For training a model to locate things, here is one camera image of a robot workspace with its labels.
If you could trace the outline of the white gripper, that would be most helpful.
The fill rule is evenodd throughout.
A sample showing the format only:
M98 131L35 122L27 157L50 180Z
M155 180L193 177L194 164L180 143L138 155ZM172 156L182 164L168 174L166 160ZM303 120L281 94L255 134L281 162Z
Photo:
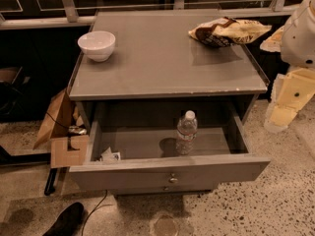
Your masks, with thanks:
M267 52L280 52L284 28L278 28L265 39L260 48ZM286 75L278 74L272 90L272 102L268 105L264 127L271 133L279 133L289 124L315 94L315 70L295 67Z

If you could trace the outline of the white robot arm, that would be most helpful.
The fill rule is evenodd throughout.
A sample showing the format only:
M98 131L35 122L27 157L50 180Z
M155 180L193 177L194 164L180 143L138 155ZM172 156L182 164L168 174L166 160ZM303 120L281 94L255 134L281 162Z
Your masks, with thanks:
M315 0L303 0L285 24L260 45L279 52L289 65L277 74L264 127L271 133L285 130L315 94Z

